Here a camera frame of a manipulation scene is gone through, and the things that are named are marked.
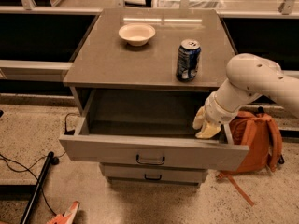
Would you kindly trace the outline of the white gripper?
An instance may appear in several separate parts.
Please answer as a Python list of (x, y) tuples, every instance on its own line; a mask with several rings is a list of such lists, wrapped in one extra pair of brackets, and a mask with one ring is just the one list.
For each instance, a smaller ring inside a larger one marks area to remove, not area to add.
[(212, 138), (220, 132), (222, 124), (230, 123), (236, 115), (236, 111), (229, 112), (218, 104), (216, 92), (213, 91), (194, 117), (192, 127), (199, 130), (195, 136), (199, 139)]

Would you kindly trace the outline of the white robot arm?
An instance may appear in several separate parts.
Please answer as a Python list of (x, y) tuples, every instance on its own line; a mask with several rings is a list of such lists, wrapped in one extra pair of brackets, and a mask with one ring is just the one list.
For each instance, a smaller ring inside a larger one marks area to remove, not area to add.
[(299, 79), (285, 75), (277, 63), (248, 53), (235, 55), (227, 63), (226, 76), (194, 117), (197, 138), (215, 136), (243, 105), (262, 95), (299, 117)]

